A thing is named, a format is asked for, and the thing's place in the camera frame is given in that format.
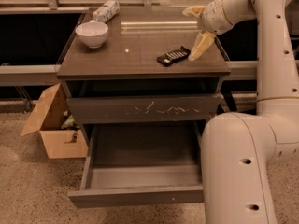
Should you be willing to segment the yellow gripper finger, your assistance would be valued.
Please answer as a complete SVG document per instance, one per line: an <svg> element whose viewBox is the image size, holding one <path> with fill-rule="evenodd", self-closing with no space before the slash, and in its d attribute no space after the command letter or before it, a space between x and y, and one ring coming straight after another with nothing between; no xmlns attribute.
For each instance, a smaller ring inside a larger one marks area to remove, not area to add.
<svg viewBox="0 0 299 224"><path fill-rule="evenodd" d="M215 37L216 35L210 32L199 33L195 39L188 59L190 61L199 59L214 43Z"/></svg>
<svg viewBox="0 0 299 224"><path fill-rule="evenodd" d="M202 5L187 7L182 11L182 14L184 16L194 16L196 18L200 18L204 13L205 9L206 7Z"/></svg>

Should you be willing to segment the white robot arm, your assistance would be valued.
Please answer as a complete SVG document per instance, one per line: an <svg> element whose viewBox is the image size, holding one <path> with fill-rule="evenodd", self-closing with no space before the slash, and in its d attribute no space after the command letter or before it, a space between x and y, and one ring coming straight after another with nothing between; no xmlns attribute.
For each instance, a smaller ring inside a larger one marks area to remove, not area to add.
<svg viewBox="0 0 299 224"><path fill-rule="evenodd" d="M254 19L258 24L257 107L253 115L224 113L201 138L206 224L277 224L266 168L299 149L299 76L285 17L291 0L214 0L188 7L204 33L198 59L214 35Z"/></svg>

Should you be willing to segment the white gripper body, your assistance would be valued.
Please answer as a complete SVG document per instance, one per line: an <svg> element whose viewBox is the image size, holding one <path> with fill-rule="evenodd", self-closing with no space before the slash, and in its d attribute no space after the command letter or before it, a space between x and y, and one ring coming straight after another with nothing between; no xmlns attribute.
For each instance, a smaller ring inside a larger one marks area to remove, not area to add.
<svg viewBox="0 0 299 224"><path fill-rule="evenodd" d="M209 32L216 35L222 35L233 28L224 11L224 0L209 3L204 9L202 22Z"/></svg>

